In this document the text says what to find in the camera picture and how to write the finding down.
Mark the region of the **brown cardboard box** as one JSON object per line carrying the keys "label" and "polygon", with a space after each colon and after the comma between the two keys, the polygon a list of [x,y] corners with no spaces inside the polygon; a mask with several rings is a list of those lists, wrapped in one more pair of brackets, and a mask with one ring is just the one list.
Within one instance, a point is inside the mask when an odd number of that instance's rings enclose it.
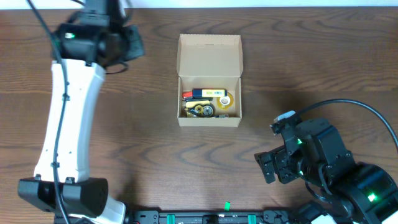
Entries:
{"label": "brown cardboard box", "polygon": [[[181,34],[177,54],[178,101],[177,120],[181,127],[237,127],[242,119],[241,75],[243,48],[240,35]],[[229,118],[188,118],[183,92],[193,89],[225,89],[233,96],[227,110],[217,107],[215,115]]]}

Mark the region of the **red black stapler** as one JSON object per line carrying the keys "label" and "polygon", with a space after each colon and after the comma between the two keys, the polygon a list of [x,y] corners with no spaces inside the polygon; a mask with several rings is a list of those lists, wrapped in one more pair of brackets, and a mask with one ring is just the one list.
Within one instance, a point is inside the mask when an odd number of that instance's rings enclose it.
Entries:
{"label": "red black stapler", "polygon": [[189,92],[183,92],[182,93],[182,98],[183,99],[192,99],[193,98],[193,93],[191,91]]}

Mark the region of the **blue white staples box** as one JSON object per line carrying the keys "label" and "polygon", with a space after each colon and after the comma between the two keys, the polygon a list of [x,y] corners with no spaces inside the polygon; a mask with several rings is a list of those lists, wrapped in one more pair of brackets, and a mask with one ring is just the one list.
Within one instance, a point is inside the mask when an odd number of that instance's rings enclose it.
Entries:
{"label": "blue white staples box", "polygon": [[212,118],[229,118],[228,114],[219,114],[219,115],[214,115]]}

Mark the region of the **yellow clear tape roll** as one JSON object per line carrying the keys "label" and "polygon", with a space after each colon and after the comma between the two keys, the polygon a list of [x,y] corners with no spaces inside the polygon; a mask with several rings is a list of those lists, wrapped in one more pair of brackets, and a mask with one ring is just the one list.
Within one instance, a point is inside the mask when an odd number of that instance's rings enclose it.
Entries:
{"label": "yellow clear tape roll", "polygon": [[222,110],[227,110],[233,105],[233,96],[230,92],[226,96],[222,96],[217,99],[217,107]]}

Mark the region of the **yellow highlighter blue cap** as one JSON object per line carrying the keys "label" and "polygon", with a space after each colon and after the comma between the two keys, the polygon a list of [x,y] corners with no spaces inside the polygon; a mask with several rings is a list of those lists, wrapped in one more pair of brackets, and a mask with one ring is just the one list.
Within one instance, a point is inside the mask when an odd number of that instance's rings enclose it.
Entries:
{"label": "yellow highlighter blue cap", "polygon": [[193,89],[192,96],[194,98],[221,98],[227,96],[225,89]]}

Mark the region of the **correction tape dispenser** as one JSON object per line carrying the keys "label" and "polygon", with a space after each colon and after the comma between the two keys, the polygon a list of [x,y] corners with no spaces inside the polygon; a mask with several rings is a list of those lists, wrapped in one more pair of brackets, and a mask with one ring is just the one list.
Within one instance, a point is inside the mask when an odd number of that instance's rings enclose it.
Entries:
{"label": "correction tape dispenser", "polygon": [[186,101],[184,110],[188,118],[210,118],[215,115],[215,108],[210,100]]}

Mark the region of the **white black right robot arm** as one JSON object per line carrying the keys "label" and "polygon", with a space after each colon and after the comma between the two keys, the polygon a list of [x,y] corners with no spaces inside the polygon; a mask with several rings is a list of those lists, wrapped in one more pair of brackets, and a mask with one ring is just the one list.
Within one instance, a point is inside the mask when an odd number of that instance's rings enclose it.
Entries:
{"label": "white black right robot arm", "polygon": [[255,154],[268,184],[301,178],[319,187],[318,199],[356,223],[397,223],[397,184],[382,168],[355,162],[326,119],[287,118],[271,126],[284,143]]}

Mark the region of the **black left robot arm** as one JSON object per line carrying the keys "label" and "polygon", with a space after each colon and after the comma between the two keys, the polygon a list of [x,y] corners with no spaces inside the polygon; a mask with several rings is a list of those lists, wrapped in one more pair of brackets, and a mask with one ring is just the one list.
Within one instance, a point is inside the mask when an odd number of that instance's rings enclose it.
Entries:
{"label": "black left robot arm", "polygon": [[64,23],[52,34],[52,97],[44,145],[32,177],[19,181],[21,199],[55,215],[56,223],[131,223],[104,178],[90,175],[96,102],[110,66],[144,54],[134,25]]}

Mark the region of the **small green clip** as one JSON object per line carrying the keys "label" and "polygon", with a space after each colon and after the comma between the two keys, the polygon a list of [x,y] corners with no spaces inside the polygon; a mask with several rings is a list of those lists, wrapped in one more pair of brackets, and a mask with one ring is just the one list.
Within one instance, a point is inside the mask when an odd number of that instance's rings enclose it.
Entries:
{"label": "small green clip", "polygon": [[228,212],[228,211],[230,210],[230,206],[231,206],[231,203],[228,202],[228,201],[226,201],[226,202],[225,202],[225,205],[224,205],[224,210],[225,210],[226,212]]}

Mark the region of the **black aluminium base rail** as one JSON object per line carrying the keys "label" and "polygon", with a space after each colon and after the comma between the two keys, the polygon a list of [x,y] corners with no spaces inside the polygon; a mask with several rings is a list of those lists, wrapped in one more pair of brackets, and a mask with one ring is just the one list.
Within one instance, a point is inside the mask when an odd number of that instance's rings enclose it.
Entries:
{"label": "black aluminium base rail", "polygon": [[124,224],[294,224],[310,223],[303,216],[286,210],[250,212],[160,212],[157,210],[133,210],[124,218]]}

